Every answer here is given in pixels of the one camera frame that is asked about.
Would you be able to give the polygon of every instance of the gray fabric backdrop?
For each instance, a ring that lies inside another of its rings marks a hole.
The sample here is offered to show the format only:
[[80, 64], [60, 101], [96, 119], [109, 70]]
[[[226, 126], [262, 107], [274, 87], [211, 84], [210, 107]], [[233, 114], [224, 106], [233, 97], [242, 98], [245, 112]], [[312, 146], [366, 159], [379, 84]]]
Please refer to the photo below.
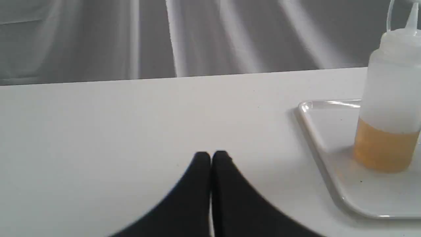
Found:
[[[388, 0], [0, 0], [0, 85], [366, 66]], [[410, 4], [398, 1], [393, 27]]]

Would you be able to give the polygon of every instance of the plastic tray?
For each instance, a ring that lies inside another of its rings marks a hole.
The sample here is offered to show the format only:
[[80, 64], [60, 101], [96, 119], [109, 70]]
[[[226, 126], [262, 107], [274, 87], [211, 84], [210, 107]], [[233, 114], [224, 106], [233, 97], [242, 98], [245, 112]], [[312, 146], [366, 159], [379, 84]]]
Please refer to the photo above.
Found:
[[345, 204], [370, 218], [421, 219], [421, 145], [406, 171], [385, 174], [352, 158], [361, 100], [305, 101], [304, 125]]

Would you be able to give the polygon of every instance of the white table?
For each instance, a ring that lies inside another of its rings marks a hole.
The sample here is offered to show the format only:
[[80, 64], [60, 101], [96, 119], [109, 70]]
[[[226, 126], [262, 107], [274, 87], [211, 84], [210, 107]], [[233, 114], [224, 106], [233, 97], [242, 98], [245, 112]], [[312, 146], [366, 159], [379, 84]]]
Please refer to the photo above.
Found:
[[[106, 236], [227, 150], [274, 206], [326, 236], [421, 236], [333, 201], [293, 110], [359, 98], [366, 69], [0, 87], [0, 236]], [[154, 179], [157, 173], [161, 178]]]

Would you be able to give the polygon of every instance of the yellow liquid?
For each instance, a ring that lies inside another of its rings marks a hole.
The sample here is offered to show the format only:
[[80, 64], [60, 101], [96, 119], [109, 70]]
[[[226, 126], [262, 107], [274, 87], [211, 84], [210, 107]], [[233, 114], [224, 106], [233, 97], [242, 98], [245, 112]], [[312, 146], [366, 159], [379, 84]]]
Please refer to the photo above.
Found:
[[403, 171], [411, 164], [419, 133], [383, 132], [358, 119], [354, 158], [370, 169], [389, 173]]

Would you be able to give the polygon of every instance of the plastic squeeze bottle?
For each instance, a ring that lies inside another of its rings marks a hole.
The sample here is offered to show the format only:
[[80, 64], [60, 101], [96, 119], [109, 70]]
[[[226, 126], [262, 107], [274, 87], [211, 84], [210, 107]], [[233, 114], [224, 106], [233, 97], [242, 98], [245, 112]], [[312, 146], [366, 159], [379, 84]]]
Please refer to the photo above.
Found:
[[387, 32], [368, 64], [354, 158], [381, 172], [408, 168], [421, 130], [421, 30], [419, 3], [413, 4], [406, 27]]

